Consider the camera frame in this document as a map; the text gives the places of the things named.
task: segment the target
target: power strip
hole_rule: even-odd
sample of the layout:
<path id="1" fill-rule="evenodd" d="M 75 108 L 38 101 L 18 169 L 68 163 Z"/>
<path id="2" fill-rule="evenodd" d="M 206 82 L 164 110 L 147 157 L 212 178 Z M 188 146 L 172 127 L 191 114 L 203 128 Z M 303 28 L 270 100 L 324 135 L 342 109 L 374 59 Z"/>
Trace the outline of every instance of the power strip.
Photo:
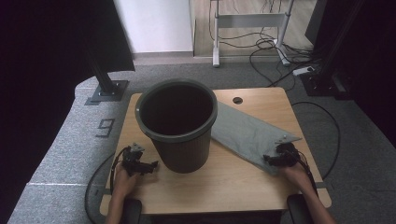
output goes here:
<path id="1" fill-rule="evenodd" d="M 308 66 L 308 67 L 305 67 L 305 68 L 300 68 L 300 69 L 294 70 L 294 71 L 293 71 L 293 74 L 294 74 L 295 76 L 299 76 L 299 75 L 302 75 L 302 74 L 312 73 L 312 72 L 314 72 L 314 71 L 315 71 L 315 69 L 314 69 L 313 67 Z"/>

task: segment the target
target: gray carpet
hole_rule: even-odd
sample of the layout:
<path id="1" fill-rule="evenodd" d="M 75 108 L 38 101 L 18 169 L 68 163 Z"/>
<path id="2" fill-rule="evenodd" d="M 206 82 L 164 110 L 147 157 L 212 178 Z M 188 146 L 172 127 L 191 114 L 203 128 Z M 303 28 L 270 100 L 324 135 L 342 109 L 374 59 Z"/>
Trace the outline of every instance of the gray carpet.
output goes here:
<path id="1" fill-rule="evenodd" d="M 279 78 L 277 63 L 260 63 L 258 68 L 272 80 Z M 287 68 L 279 66 L 282 73 Z M 90 223 L 84 209 L 84 194 L 96 168 L 117 145 L 123 118 L 133 93 L 171 77 L 196 79 L 211 89 L 260 88 L 269 82 L 248 63 L 138 65 L 136 72 L 110 74 L 113 80 L 130 80 L 121 102 L 84 105 L 96 86 L 90 78 L 76 87 L 76 100 L 64 126 L 35 171 L 9 223 Z M 279 84 L 289 89 L 293 78 Z M 341 130 L 339 158 L 325 179 L 332 198 L 329 209 L 339 223 L 396 223 L 396 149 L 353 101 L 332 97 L 308 97 L 299 78 L 287 91 L 290 102 L 309 101 L 326 108 Z M 332 119 L 314 105 L 293 107 L 320 172 L 330 168 L 337 146 Z M 108 129 L 99 129 L 102 119 L 114 119 Z M 104 222 L 99 205 L 110 168 L 106 162 L 92 182 L 88 211 L 97 223 Z M 142 222 L 149 222 L 145 217 Z M 281 223 L 291 223 L 289 214 Z"/>

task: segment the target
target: white wall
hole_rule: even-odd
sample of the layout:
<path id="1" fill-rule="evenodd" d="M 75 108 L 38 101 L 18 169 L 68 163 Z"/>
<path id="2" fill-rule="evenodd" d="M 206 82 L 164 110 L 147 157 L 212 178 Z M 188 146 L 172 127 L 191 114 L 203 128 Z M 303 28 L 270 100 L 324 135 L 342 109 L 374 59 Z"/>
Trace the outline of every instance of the white wall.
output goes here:
<path id="1" fill-rule="evenodd" d="M 189 0 L 114 0 L 132 53 L 192 51 Z"/>

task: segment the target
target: wrist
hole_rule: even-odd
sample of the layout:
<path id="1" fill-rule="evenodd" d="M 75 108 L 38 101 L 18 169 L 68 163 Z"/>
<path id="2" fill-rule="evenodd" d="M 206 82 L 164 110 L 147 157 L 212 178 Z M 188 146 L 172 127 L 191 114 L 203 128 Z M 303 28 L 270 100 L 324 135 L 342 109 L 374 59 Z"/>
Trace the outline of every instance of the wrist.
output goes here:
<path id="1" fill-rule="evenodd" d="M 126 197 L 126 195 L 124 195 L 123 193 L 114 191 L 113 194 L 111 195 L 111 200 L 114 200 L 117 202 L 123 202 L 125 197 Z"/>
<path id="2" fill-rule="evenodd" d="M 301 191 L 302 194 L 306 194 L 306 195 L 313 195 L 313 194 L 315 194 L 315 195 L 316 195 L 314 188 L 312 188 L 312 186 L 311 186 L 310 184 L 309 184 L 309 185 L 308 185 L 308 184 L 301 185 L 301 186 L 299 187 L 299 189 L 300 189 L 300 191 Z"/>
<path id="3" fill-rule="evenodd" d="M 301 193 L 304 195 L 306 199 L 316 199 L 318 197 L 318 195 L 315 193 L 313 189 L 301 190 Z"/>

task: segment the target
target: wooden table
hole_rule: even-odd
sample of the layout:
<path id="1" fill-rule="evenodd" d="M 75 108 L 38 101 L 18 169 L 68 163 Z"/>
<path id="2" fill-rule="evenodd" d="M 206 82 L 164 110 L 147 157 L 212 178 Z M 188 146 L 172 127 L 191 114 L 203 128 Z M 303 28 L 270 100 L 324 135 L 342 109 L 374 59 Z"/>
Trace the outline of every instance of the wooden table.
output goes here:
<path id="1" fill-rule="evenodd" d="M 289 131 L 303 140 L 294 142 L 310 165 L 314 179 L 321 183 L 312 154 L 305 142 L 303 132 L 292 111 L 288 97 L 281 88 L 259 88 L 214 91 L 218 101 L 249 115 L 262 119 Z M 143 204 L 143 214 L 187 214 L 233 211 L 263 211 L 287 209 L 286 199 L 297 192 L 281 176 L 268 175 L 247 161 L 240 159 L 230 149 L 212 140 L 209 158 L 199 170 L 189 174 L 177 174 L 163 165 L 151 140 L 139 129 L 134 107 L 140 94 L 131 98 L 120 134 L 117 152 L 136 142 L 146 150 L 142 162 L 160 161 L 153 174 L 141 176 L 133 197 Z M 234 97 L 243 99 L 237 105 Z M 325 188 L 318 189 L 319 198 L 326 207 L 332 203 Z M 107 214 L 111 196 L 105 194 L 100 212 Z"/>

